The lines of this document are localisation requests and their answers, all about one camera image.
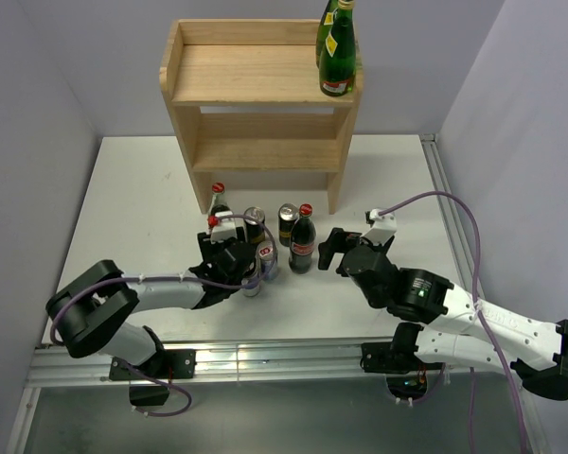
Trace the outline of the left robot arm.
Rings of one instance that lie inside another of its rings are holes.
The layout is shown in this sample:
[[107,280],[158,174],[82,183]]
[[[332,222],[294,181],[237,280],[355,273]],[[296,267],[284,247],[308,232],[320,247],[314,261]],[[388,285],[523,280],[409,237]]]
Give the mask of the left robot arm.
[[242,281],[257,269],[256,247],[237,236],[208,250],[199,265],[178,275],[126,276],[115,261],[98,261],[46,303],[52,341],[63,344],[72,358],[102,353],[121,368],[160,377],[171,368],[163,342],[151,328],[129,323],[129,317],[214,306],[242,289]]

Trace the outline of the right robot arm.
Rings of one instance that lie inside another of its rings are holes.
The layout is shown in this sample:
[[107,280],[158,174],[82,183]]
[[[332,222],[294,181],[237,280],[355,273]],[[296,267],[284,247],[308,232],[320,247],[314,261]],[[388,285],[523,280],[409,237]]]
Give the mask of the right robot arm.
[[367,373],[402,375],[459,365],[518,377],[539,397],[568,400],[568,320],[541,322],[472,295],[449,279],[399,268],[391,244],[333,229],[318,246],[318,268],[342,256],[337,273],[360,289],[368,305],[399,319],[389,341],[362,346]]

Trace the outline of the glass cola bottle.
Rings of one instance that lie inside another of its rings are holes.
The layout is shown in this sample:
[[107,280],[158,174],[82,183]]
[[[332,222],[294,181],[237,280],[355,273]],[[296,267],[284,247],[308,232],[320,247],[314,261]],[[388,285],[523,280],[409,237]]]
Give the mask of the glass cola bottle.
[[289,266],[297,274],[307,273],[311,268],[316,239],[312,213],[312,206],[303,203],[299,207],[299,218],[291,231]]
[[221,213],[229,213],[231,211],[225,199],[225,186],[221,182],[214,182],[211,186],[212,199],[208,211],[210,218],[216,217]]

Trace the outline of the blue silver energy can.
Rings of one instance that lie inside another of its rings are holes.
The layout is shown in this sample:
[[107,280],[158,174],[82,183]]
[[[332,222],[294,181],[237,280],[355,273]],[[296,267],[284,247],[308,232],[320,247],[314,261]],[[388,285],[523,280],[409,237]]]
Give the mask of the blue silver energy can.
[[278,275],[278,264],[274,243],[271,240],[264,240],[258,245],[257,258],[264,280],[274,281]]
[[245,297],[255,297],[260,293],[260,281],[256,277],[243,278],[240,284],[240,291]]

